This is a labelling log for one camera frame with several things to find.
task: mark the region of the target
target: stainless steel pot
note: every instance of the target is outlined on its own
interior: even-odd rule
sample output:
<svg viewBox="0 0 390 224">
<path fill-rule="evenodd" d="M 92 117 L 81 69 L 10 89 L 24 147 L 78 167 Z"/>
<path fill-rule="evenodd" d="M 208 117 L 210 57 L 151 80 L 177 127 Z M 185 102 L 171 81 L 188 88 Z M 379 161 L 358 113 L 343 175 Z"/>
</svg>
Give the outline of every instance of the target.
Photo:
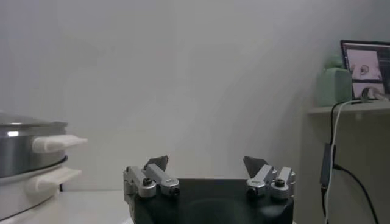
<svg viewBox="0 0 390 224">
<path fill-rule="evenodd" d="M 0 178 L 44 169 L 66 160 L 64 149 L 86 141 L 65 135 L 67 125 L 0 113 Z"/>
</svg>

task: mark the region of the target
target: black cable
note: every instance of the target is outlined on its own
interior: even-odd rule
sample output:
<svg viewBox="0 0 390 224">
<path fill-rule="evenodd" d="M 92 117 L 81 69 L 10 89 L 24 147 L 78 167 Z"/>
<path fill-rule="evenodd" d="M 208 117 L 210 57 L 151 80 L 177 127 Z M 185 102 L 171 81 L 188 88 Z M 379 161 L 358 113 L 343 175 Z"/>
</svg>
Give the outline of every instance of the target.
<svg viewBox="0 0 390 224">
<path fill-rule="evenodd" d="M 335 165 L 333 166 L 333 168 L 336 169 L 336 170 L 340 170 L 340 171 L 343 171 L 343 172 L 349 174 L 349 175 L 350 175 L 350 176 L 359 184 L 360 188 L 361 188 L 361 189 L 363 190 L 363 192 L 364 192 L 364 196 L 366 196 L 366 199 L 367 199 L 367 201 L 368 201 L 368 204 L 370 205 L 371 213 L 372 213 L 372 216 L 374 217 L 375 223 L 376 223 L 376 224 L 379 224 L 378 217 L 377 217 L 377 213 L 375 212 L 375 209 L 374 209 L 374 206 L 373 206 L 373 204 L 372 204 L 372 202 L 371 202 L 370 196 L 369 196 L 369 194 L 368 194 L 366 188 L 365 188 L 365 187 L 363 186 L 363 184 L 360 182 L 360 180 L 359 180 L 351 171 L 349 171 L 349 170 L 343 168 L 343 167 L 340 166 L 340 165 L 335 164 Z"/>
</svg>

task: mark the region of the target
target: white table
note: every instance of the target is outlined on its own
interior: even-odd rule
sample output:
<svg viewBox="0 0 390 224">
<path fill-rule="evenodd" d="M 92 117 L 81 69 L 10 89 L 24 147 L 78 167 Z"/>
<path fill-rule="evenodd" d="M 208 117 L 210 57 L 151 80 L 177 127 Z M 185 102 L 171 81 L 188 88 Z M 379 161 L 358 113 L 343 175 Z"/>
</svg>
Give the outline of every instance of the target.
<svg viewBox="0 0 390 224">
<path fill-rule="evenodd" d="M 61 192 L 0 224 L 133 224 L 123 191 Z"/>
</svg>

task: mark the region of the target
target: white wall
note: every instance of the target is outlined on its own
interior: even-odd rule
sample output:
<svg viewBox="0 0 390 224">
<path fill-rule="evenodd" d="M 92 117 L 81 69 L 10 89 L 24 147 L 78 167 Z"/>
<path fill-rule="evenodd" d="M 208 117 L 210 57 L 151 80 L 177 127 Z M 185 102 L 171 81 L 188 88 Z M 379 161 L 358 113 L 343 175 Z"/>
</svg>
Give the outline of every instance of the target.
<svg viewBox="0 0 390 224">
<path fill-rule="evenodd" d="M 125 166 L 165 154 L 177 177 L 244 178 L 244 155 L 298 170 L 314 77 L 340 39 L 374 38 L 362 27 L 375 7 L 1 1 L 2 109 L 68 121 L 89 139 L 68 153 L 83 175 L 67 190 L 120 189 Z"/>
</svg>

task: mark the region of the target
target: metal gripper jaw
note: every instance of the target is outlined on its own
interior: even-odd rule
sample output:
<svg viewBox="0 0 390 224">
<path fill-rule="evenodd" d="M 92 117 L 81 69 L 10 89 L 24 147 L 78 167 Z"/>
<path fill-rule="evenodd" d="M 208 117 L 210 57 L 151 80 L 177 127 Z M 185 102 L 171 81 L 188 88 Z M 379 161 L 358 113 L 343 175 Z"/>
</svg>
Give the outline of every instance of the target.
<svg viewBox="0 0 390 224">
<path fill-rule="evenodd" d="M 277 175 L 274 167 L 265 160 L 249 156 L 244 164 L 250 176 L 246 181 L 247 195 L 252 198 L 270 193 L 274 199 L 284 200 L 294 196 L 295 173 L 289 167 L 283 167 Z"/>
</svg>

